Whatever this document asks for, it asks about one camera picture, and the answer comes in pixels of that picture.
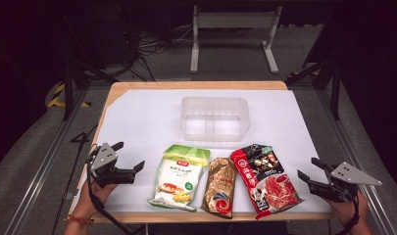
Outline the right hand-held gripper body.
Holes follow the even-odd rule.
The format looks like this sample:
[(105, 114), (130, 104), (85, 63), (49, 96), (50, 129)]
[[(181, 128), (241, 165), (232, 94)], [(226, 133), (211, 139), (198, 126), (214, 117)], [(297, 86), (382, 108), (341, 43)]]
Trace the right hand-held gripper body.
[(351, 203), (357, 195), (359, 184), (376, 186), (382, 184), (380, 180), (346, 162), (331, 166), (332, 172), (324, 171), (327, 183), (311, 179), (312, 184), (307, 184), (312, 194), (336, 203)]

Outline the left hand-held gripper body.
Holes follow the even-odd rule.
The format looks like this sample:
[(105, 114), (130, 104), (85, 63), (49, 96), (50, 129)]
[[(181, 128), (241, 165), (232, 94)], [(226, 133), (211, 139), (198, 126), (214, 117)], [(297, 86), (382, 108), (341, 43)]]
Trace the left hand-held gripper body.
[(108, 143), (96, 147), (90, 154), (89, 171), (100, 187), (109, 184), (132, 184), (135, 174), (132, 169), (116, 167), (119, 155)]

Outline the red and black food packet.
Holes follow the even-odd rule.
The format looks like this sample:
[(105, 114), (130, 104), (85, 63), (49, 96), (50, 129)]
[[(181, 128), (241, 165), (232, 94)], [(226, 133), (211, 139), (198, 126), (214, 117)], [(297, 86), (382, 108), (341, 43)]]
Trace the red and black food packet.
[(303, 202), (272, 146), (252, 144), (233, 151), (229, 158), (246, 186), (256, 219)]

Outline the green and white food packet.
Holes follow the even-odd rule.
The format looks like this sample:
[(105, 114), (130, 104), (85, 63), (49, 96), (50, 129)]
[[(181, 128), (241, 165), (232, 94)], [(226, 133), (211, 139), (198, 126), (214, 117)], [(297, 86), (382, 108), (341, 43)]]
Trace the green and white food packet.
[(191, 206), (211, 152), (183, 145), (171, 145), (160, 161), (151, 206), (196, 212)]

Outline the gold foil packet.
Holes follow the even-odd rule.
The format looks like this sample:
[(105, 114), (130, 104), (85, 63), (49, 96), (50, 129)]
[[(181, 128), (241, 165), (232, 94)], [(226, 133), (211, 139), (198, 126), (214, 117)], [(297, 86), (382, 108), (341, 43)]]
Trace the gold foil packet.
[(232, 219), (236, 168), (230, 158), (210, 162), (201, 209), (218, 217)]

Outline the clear plastic container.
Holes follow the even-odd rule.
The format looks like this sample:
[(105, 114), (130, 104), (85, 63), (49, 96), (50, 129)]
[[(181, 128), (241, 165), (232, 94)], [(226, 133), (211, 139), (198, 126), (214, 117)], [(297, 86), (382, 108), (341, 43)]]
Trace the clear plastic container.
[(184, 140), (238, 142), (250, 127), (248, 102), (231, 97), (184, 97), (180, 128)]

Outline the person's right hand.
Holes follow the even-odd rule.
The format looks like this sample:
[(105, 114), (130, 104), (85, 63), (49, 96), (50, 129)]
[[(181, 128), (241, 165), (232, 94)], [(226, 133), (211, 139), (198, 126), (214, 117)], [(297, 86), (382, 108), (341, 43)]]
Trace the person's right hand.
[[(368, 219), (368, 200), (367, 198), (361, 193), (358, 192), (358, 209), (359, 209), (359, 221), (355, 225), (355, 227), (365, 227), (367, 225)], [(331, 200), (327, 200), (327, 202), (331, 205), (331, 207), (336, 212), (336, 216), (341, 222), (342, 225), (346, 226), (348, 222), (351, 220), (355, 213), (355, 206), (353, 203), (336, 203)]]

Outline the person's left hand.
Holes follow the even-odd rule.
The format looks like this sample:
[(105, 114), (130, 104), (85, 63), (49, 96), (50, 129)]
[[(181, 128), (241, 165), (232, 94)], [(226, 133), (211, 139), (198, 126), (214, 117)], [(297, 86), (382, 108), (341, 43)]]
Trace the person's left hand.
[(100, 187), (97, 182), (89, 182), (88, 180), (85, 180), (80, 188), (80, 195), (74, 208), (73, 216), (85, 220), (90, 219), (97, 213), (92, 197), (96, 197), (102, 204), (105, 204), (116, 188), (117, 184), (109, 184), (104, 187)]

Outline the white paper sheet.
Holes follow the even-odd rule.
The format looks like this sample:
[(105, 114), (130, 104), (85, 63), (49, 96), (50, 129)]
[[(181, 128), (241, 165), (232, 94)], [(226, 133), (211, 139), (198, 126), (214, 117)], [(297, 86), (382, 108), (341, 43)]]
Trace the white paper sheet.
[[(181, 130), (181, 100), (186, 97), (242, 98), (248, 104), (249, 128), (239, 141), (189, 141)], [(132, 167), (145, 162), (132, 185), (117, 187), (106, 203), (106, 210), (127, 220), (208, 219), (202, 211), (159, 209), (147, 203), (152, 197), (160, 159), (173, 144), (208, 149), (210, 158), (227, 157), (251, 144), (271, 146), (283, 164), (303, 202), (282, 212), (285, 219), (303, 216), (325, 218), (330, 205), (311, 194), (297, 171), (325, 182), (321, 169), (311, 164), (318, 155), (300, 108), (290, 90), (224, 89), (130, 89), (109, 105), (99, 123), (94, 142), (124, 146), (118, 150), (117, 166)]]

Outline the yellow and black hazard tape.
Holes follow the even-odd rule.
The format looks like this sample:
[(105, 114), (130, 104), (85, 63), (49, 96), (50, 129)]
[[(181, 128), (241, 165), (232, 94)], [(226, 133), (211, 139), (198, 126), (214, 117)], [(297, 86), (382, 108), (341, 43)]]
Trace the yellow and black hazard tape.
[[(60, 83), (58, 85), (58, 87), (56, 88), (53, 97), (48, 102), (47, 107), (65, 108), (66, 107), (66, 102), (60, 101), (60, 96), (61, 96), (63, 91), (65, 91), (65, 84), (64, 83)], [(89, 108), (89, 107), (91, 107), (91, 102), (82, 102), (80, 106), (82, 108)]]

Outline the black tripod stand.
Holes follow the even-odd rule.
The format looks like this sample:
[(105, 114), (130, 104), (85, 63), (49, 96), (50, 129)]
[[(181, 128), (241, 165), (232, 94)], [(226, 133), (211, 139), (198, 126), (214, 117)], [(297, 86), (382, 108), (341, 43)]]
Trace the black tripod stand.
[(91, 72), (97, 78), (113, 84), (117, 82), (112, 76), (100, 71), (91, 62), (95, 57), (94, 40), (89, 31), (88, 24), (78, 7), (60, 7), (59, 11), (59, 37), (64, 44), (61, 50), (64, 57), (64, 83), (66, 112), (64, 120), (67, 120), (76, 104), (74, 103), (73, 86), (86, 90), (90, 85), (86, 71)]
[(325, 60), (320, 63), (315, 63), (312, 66), (290, 74), (284, 81), (286, 85), (291, 85), (309, 74), (318, 72), (312, 85), (317, 90), (324, 90), (325, 87), (331, 83), (331, 98), (330, 110), (335, 119), (339, 119), (339, 93), (340, 93), (340, 68), (337, 60)]

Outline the white metal stand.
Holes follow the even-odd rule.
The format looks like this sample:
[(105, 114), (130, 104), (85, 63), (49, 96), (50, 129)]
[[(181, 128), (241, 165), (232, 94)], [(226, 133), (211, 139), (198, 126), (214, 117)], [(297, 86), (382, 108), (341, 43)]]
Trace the white metal stand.
[(282, 7), (265, 12), (201, 12), (193, 8), (190, 72), (197, 73), (199, 68), (199, 29), (200, 28), (267, 28), (269, 36), (261, 43), (271, 73), (278, 73), (273, 56), (273, 39), (281, 17)]

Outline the aluminium floor rail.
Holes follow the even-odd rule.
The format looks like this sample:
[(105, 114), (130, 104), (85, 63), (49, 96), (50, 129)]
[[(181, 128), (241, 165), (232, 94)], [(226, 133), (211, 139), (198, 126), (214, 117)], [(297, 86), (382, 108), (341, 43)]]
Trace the aluminium floor rail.
[[(334, 117), (330, 107), (330, 100), (326, 93), (323, 90), (318, 90), (317, 94), (321, 104), (323, 105), (323, 108), (325, 109), (326, 115), (330, 119), (331, 125), (336, 132), (337, 138), (342, 145), (346, 162), (355, 166), (359, 170), (366, 172), (360, 160), (358, 159), (356, 152), (354, 151), (354, 148), (342, 123)], [(362, 193), (369, 199), (369, 206), (371, 207), (370, 211), (379, 231), (381, 232), (381, 235), (397, 235), (397, 230), (390, 221), (376, 188), (373, 185), (362, 185), (360, 189)]]
[(65, 135), (67, 134), (74, 117), (83, 102), (87, 90), (77, 90), (74, 98), (72, 99), (71, 112), (68, 114), (68, 118), (60, 123), (60, 126), (55, 134), (53, 141), (51, 142), (47, 153), (45, 154), (43, 160), (41, 161), (36, 174), (33, 176), (32, 180), (27, 187), (25, 195), (22, 198), (20, 205), (18, 206), (15, 214), (13, 215), (9, 225), (7, 226), (3, 235), (19, 235), (25, 221), (42, 189), (49, 172), (58, 157), (60, 145), (63, 143)]

